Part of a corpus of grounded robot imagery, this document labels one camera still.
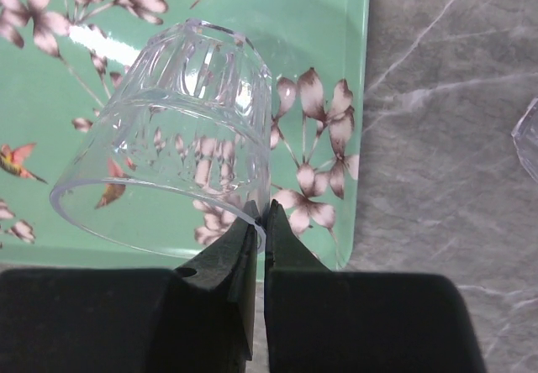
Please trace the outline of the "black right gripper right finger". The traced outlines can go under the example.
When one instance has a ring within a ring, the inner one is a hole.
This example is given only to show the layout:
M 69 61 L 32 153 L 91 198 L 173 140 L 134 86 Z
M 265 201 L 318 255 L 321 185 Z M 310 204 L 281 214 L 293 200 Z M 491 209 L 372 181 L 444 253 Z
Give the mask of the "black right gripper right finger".
M 466 303 L 445 276 L 339 272 L 266 222 L 264 319 L 273 372 L 483 372 Z

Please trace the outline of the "clear faceted drinking glass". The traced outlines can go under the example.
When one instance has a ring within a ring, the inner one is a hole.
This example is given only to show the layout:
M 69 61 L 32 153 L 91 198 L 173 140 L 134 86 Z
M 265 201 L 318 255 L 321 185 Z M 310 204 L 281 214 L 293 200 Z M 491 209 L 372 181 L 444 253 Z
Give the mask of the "clear faceted drinking glass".
M 535 182 L 538 182 L 537 103 L 538 98 L 534 97 L 511 133 L 520 164 Z
M 270 202 L 272 75 L 248 37 L 190 18 L 153 36 L 50 193 L 69 224 L 190 258 Z

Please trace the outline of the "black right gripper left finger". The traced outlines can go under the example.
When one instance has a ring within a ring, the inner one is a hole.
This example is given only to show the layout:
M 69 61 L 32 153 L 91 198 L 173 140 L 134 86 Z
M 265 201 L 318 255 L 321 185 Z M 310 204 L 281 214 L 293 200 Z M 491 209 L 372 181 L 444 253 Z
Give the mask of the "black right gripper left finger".
M 4 372 L 242 372 L 253 354 L 259 212 L 175 268 L 1 275 Z

